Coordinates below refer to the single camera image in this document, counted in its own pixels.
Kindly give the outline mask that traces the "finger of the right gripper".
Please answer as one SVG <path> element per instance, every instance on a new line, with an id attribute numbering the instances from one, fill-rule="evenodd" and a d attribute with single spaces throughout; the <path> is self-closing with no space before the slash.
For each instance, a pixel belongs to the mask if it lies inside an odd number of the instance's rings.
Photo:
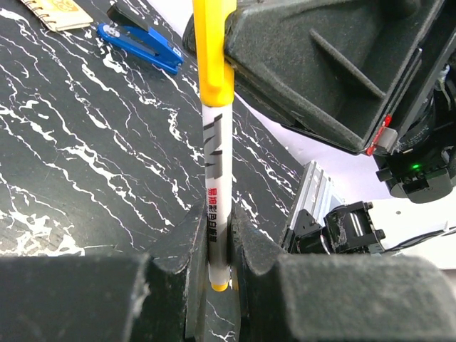
<path id="1" fill-rule="evenodd" d="M 251 107 L 352 155 L 385 154 L 455 51 L 455 3 L 240 1 L 224 34 Z"/>

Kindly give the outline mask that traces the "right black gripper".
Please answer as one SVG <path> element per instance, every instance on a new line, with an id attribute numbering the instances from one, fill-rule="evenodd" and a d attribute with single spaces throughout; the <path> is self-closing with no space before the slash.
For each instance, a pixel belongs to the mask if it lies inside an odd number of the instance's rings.
<path id="1" fill-rule="evenodd" d="M 391 197 L 424 204 L 455 188 L 455 55 L 439 72 L 417 120 L 391 155 L 376 155 L 376 173 Z"/>

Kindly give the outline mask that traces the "orange card pack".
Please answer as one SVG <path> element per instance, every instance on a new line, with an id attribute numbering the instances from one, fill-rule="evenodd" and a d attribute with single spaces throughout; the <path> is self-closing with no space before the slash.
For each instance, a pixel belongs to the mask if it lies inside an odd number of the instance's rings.
<path id="1" fill-rule="evenodd" d="M 93 18 L 73 0 L 21 1 L 51 31 L 67 31 L 90 26 Z"/>

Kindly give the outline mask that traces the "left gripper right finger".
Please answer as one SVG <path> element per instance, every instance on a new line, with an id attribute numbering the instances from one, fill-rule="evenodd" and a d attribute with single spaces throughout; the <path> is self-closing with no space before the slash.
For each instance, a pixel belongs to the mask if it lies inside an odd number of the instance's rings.
<path id="1" fill-rule="evenodd" d="M 240 341 L 453 341 L 450 282 L 420 257 L 289 254 L 232 209 Z"/>

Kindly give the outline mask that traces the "yellow pen cap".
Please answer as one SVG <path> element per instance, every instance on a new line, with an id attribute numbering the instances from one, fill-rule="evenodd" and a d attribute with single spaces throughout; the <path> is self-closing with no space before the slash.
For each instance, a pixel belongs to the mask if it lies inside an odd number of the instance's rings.
<path id="1" fill-rule="evenodd" d="M 236 8 L 236 1 L 193 2 L 200 99 L 209 107 L 234 100 L 234 69 L 224 59 L 224 35 L 225 21 Z"/>

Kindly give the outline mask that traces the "white pen yellow tip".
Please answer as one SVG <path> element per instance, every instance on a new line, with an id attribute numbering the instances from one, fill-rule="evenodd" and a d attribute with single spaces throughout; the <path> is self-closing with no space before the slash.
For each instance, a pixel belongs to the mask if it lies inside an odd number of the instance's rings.
<path id="1" fill-rule="evenodd" d="M 232 105 L 202 106 L 209 282 L 229 285 L 228 233 L 232 212 Z"/>

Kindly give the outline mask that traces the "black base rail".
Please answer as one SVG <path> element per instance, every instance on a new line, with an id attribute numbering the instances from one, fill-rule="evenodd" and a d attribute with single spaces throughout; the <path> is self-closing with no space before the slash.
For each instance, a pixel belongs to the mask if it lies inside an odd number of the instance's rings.
<path id="1" fill-rule="evenodd" d="M 326 228 L 306 210 L 295 212 L 286 228 L 281 248 L 290 254 L 329 254 Z"/>

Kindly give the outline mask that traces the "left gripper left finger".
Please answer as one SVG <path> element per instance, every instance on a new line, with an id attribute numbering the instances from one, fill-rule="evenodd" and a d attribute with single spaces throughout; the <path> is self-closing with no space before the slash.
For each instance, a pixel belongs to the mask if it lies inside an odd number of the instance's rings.
<path id="1" fill-rule="evenodd" d="M 206 202 L 151 251 L 1 258 L 3 341 L 202 341 Z"/>

